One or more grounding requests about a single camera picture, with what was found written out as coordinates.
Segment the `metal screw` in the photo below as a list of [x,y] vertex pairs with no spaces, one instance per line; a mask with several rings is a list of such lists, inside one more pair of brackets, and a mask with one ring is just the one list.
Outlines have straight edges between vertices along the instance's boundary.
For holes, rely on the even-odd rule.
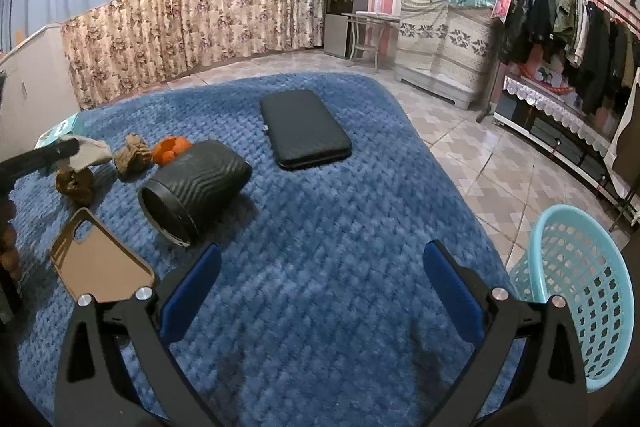
[[506,301],[509,298],[509,292],[500,287],[491,290],[491,295],[494,296],[494,299],[497,301]]
[[142,286],[142,288],[136,290],[136,299],[146,301],[153,294],[154,291],[149,286]]
[[554,295],[551,297],[551,303],[556,308],[564,308],[566,306],[566,300],[561,295]]
[[91,300],[91,295],[89,295],[88,293],[83,293],[78,297],[78,306],[88,306],[89,304],[91,304]]

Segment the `blue blanket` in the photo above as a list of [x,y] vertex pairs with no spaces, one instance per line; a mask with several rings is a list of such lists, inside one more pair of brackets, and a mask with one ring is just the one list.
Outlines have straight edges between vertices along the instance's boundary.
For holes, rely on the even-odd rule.
[[[274,163],[258,100],[314,90],[353,141],[348,160],[286,172]],[[510,288],[484,230],[398,102],[357,74],[277,74],[163,91],[86,113],[88,135],[113,150],[125,136],[219,139],[254,168],[213,230],[222,272],[171,351],[226,425],[420,424],[472,352],[422,269],[439,239],[489,285]],[[95,169],[92,211],[159,277],[193,251],[169,245],[140,210],[144,179]],[[54,176],[32,174],[12,194],[25,275],[25,317],[14,324],[26,394],[52,419],[57,360],[73,302],[47,254],[73,208]],[[495,410],[518,360],[512,350],[484,411]],[[143,404],[161,413],[130,346],[123,349]]]

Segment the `box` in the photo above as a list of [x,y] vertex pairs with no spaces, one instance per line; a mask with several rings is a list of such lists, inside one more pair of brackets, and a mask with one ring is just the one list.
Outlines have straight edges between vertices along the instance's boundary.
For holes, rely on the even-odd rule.
[[82,123],[82,114],[77,112],[67,118],[65,121],[53,126],[46,133],[43,133],[38,142],[36,143],[36,149],[49,145],[55,142],[63,134],[74,134],[76,136],[84,135],[84,124]]

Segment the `floral curtain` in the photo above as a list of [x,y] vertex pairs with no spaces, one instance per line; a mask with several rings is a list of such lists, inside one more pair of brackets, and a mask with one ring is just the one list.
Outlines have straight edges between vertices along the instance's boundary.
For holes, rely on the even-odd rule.
[[113,0],[62,25],[81,108],[198,66],[322,45],[324,0]]

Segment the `tiled floor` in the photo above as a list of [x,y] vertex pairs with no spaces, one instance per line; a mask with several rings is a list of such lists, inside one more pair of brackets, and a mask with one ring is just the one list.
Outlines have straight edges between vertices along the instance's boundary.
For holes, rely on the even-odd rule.
[[[236,78],[295,71],[366,74],[398,99],[422,140],[456,184],[494,242],[507,269],[527,249],[529,232],[542,211],[556,203],[578,206],[608,229],[613,209],[545,154],[493,124],[476,123],[477,111],[463,111],[408,84],[394,80],[392,70],[376,73],[366,65],[349,67],[346,60],[321,51],[256,57],[185,76],[148,90],[184,89],[219,84]],[[630,230],[612,237],[622,248]]]

